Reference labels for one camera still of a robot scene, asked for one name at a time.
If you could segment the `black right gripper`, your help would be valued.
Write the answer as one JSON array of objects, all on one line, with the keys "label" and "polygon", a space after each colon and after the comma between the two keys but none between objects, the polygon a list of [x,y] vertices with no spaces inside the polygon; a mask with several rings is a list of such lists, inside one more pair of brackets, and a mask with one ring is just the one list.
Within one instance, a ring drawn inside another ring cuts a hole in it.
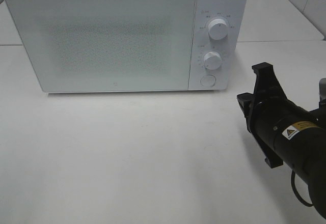
[{"label": "black right gripper", "polygon": [[307,111],[288,100],[272,64],[252,69],[254,93],[236,98],[267,165],[287,164],[300,178],[325,178],[325,109]]}]

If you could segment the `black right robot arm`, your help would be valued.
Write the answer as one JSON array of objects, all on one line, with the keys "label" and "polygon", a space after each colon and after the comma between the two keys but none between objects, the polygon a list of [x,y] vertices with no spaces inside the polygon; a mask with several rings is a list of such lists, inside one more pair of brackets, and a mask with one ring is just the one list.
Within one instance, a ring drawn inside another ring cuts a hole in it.
[{"label": "black right robot arm", "polygon": [[265,155],[270,168],[286,163],[297,199],[325,217],[325,79],[319,82],[319,107],[307,111],[290,101],[273,66],[252,66],[253,93],[237,95],[247,130]]}]

